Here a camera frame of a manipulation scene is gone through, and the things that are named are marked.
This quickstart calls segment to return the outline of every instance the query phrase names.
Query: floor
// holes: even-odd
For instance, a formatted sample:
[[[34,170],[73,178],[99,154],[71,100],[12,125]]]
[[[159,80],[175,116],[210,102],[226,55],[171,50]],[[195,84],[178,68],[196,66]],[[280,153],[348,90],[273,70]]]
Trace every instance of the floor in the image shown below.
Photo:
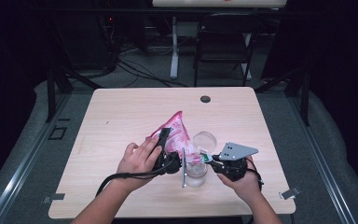
[[[256,88],[273,35],[257,40],[251,65]],[[106,88],[189,87],[193,83],[194,39],[180,39],[178,78],[169,79],[171,47],[168,42],[151,43],[148,53],[130,49],[120,55],[117,69],[106,76],[92,76],[92,81]],[[84,76],[95,75],[82,71]],[[200,73],[215,78],[200,80],[200,86],[240,86],[241,70],[232,66],[203,65]],[[46,123],[47,85],[35,88],[37,102],[18,143],[0,173],[0,223],[69,223],[48,217],[46,197],[55,193],[66,160],[86,112],[92,89],[71,79],[75,90],[65,95],[57,91],[58,113]],[[310,126],[298,117],[297,98],[286,98],[281,83],[258,93],[257,99],[266,119],[272,140],[281,160],[289,187],[298,187],[294,220],[297,223],[358,223],[358,180],[346,163],[345,144],[323,104],[310,95]],[[62,140],[48,140],[55,127],[66,129]],[[290,215],[280,216],[292,223]],[[244,223],[249,218],[243,217]]]

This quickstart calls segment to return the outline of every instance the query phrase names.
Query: plastic bag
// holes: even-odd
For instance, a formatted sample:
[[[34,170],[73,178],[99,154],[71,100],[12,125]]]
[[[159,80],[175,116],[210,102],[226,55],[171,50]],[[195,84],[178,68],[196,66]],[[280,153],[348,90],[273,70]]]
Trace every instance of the plastic bag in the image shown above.
[[[200,163],[200,154],[194,148],[193,143],[187,134],[187,129],[182,120],[183,111],[176,112],[166,123],[161,125],[149,137],[154,137],[161,133],[163,128],[171,128],[170,135],[167,138],[165,152],[171,153],[177,151],[182,159],[182,148],[185,149],[186,162]]]

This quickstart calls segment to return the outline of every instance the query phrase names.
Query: clear plastic cup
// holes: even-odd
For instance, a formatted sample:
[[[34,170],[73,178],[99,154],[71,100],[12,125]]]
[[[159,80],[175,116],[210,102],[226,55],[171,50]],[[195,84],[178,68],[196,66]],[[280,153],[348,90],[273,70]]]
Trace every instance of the clear plastic cup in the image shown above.
[[[186,165],[186,184],[190,187],[197,188],[203,185],[206,179],[208,167],[205,163]]]
[[[216,150],[217,141],[213,134],[200,132],[193,137],[193,145],[198,152],[212,154]]]

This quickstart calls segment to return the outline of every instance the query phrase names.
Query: desk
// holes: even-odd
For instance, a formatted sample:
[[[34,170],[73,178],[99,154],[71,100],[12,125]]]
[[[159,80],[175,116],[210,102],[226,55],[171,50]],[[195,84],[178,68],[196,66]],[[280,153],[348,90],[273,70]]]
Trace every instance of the desk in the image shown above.
[[[153,7],[285,7],[286,0],[153,0]],[[176,18],[172,19],[171,78],[178,76],[179,54],[177,48]],[[245,72],[247,64],[242,64]]]
[[[210,96],[211,102],[203,103],[203,95]],[[56,191],[65,196],[52,202],[49,216],[72,218],[80,213],[103,180],[116,171],[127,144],[141,144],[179,110],[190,137],[201,131],[216,137],[216,154],[228,141],[257,148],[254,161],[265,182],[263,194],[278,214],[295,212],[294,201],[279,196],[289,188],[253,89],[149,88],[94,92]],[[248,205],[208,168],[207,179],[199,188],[182,189],[182,170],[157,176],[130,195],[117,217],[251,214]]]

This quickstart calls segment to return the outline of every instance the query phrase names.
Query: table hole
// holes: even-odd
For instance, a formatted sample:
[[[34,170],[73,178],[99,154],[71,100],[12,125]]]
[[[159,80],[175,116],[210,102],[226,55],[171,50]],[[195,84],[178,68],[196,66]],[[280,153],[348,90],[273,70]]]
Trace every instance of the table hole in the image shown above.
[[[211,102],[211,97],[207,96],[207,95],[203,95],[201,96],[200,100],[205,103],[208,104],[209,102]]]

